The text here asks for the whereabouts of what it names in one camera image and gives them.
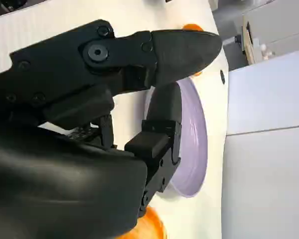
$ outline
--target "white surface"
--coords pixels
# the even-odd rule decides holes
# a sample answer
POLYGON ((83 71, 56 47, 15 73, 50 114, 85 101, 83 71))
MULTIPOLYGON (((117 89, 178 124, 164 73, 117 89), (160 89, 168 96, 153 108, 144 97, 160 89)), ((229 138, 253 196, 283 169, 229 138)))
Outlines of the white surface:
POLYGON ((228 136, 223 239, 299 239, 299 128, 228 136))
MULTIPOLYGON (((105 19, 116 36, 139 30, 182 28, 199 24, 217 32, 208 0, 51 0, 0 17, 0 72, 11 62, 8 54, 77 26, 105 19)), ((224 52, 194 82, 204 106, 208 132, 208 168, 201 191, 195 198, 164 199, 152 205, 162 218, 171 239, 221 238, 221 184, 223 147, 227 125, 228 63, 224 52), (226 77, 223 85, 220 70, 226 77)), ((119 148, 141 130, 146 92, 115 97, 112 112, 115 143, 119 148)))
POLYGON ((228 135, 299 126, 299 51, 229 78, 228 135))

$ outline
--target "white wall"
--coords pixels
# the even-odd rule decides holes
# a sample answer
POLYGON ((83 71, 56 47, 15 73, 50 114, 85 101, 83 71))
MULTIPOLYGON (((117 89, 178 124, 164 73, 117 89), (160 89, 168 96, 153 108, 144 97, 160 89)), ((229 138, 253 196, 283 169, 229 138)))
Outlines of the white wall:
POLYGON ((299 126, 299 51, 229 73, 227 134, 299 126))

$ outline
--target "white cabinet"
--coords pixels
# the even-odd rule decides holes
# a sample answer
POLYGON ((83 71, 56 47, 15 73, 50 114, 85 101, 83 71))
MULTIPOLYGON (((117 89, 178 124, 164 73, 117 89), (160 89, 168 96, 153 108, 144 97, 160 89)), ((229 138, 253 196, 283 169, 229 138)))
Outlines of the white cabinet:
POLYGON ((299 239, 299 128, 228 136, 223 239, 299 239))
POLYGON ((252 38, 281 56, 299 50, 299 0, 275 0, 244 15, 252 38))

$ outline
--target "orange object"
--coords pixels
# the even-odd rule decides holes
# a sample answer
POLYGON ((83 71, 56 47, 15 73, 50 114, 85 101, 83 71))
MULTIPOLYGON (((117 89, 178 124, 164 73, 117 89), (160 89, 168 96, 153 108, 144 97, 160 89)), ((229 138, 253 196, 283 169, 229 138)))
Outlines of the orange object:
POLYGON ((116 239, 167 239, 165 227, 153 208, 147 207, 146 214, 127 234, 116 239))
MULTIPOLYGON (((195 23, 186 24, 185 26, 183 26, 183 29, 184 30, 204 31, 203 28, 201 28, 199 25, 197 25, 195 23)), ((199 76, 200 74, 201 74, 201 71, 195 73, 194 76, 199 76)))

